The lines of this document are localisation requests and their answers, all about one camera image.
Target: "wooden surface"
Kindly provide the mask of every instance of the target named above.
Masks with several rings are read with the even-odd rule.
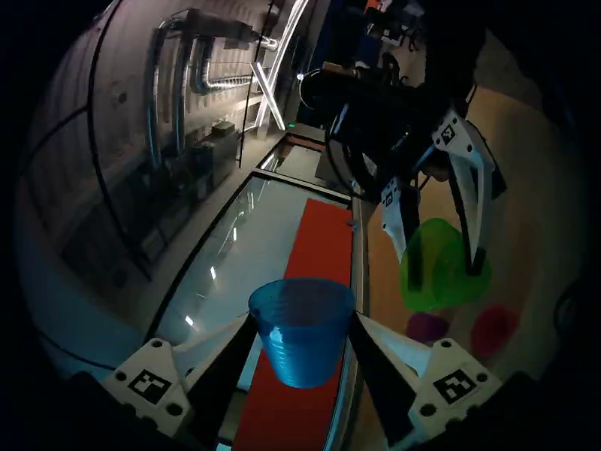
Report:
[[[540,377],[554,355],[552,312],[561,292],[578,276],[586,236],[587,193],[578,154],[538,111],[478,88],[471,120],[488,142],[507,183],[494,201],[488,258],[492,279],[480,300],[455,308],[448,336],[470,349],[476,317],[493,304],[521,313],[508,345],[483,362],[502,380],[517,370]],[[382,230],[381,207],[368,226],[369,315],[404,333],[412,312],[399,292],[392,242]],[[447,183],[431,179],[421,194],[421,221],[440,217],[460,228]],[[386,449],[367,387],[364,387],[350,449]]]

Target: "red mat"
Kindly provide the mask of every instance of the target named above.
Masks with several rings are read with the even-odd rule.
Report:
[[[350,210],[307,200],[284,278],[321,277],[351,283]],[[338,370],[316,389],[281,383],[263,351],[234,440],[234,451],[322,451],[338,393]]]

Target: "pipe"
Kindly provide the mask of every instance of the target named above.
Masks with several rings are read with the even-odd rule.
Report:
[[[159,113],[157,97],[159,95],[159,60],[165,45],[167,33],[181,24],[181,19],[169,17],[153,30],[148,47],[146,70],[144,71],[143,99],[146,116],[146,145],[151,166],[156,169],[161,165],[162,156],[159,149]]]
[[[268,50],[275,50],[279,47],[277,40],[258,37],[252,27],[245,23],[237,20],[224,20],[214,14],[206,14],[193,8],[180,11],[164,20],[153,31],[143,83],[143,98],[146,110],[146,144],[153,168],[158,168],[162,163],[161,150],[159,149],[157,97],[159,90],[159,60],[169,31],[182,32],[175,66],[174,84],[172,85],[172,114],[178,154],[183,152],[185,146],[184,116],[186,113],[186,82],[188,80],[186,75],[189,73],[194,39],[198,38],[196,41],[197,50],[194,52],[197,58],[195,64],[192,64],[192,67],[195,67],[195,82],[192,86],[193,91],[201,94],[213,90],[237,88],[248,85],[253,81],[251,74],[209,80],[209,58],[215,37],[239,42],[255,42]]]
[[[174,118],[175,147],[177,155],[181,155],[186,146],[186,79],[188,63],[192,54],[194,32],[184,30],[180,39],[175,60],[173,89],[171,90],[171,108]]]
[[[252,74],[209,79],[210,57],[213,53],[214,43],[214,38],[198,38],[196,40],[195,58],[192,62],[192,66],[195,68],[193,91],[197,94],[206,95],[212,91],[239,88],[251,83]]]

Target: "metal frame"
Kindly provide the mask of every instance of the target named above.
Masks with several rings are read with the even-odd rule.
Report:
[[[298,188],[308,189],[309,191],[317,192],[318,194],[321,194],[335,201],[342,202],[344,204],[351,203],[351,196],[349,195],[341,194],[338,191],[323,188],[322,186],[313,185],[312,183],[305,182],[304,180],[290,177],[288,175],[277,174],[276,172],[265,171],[264,169],[259,168],[253,169],[252,173],[260,178],[265,178],[268,180],[277,180],[279,182],[287,183],[288,185],[297,186]]]

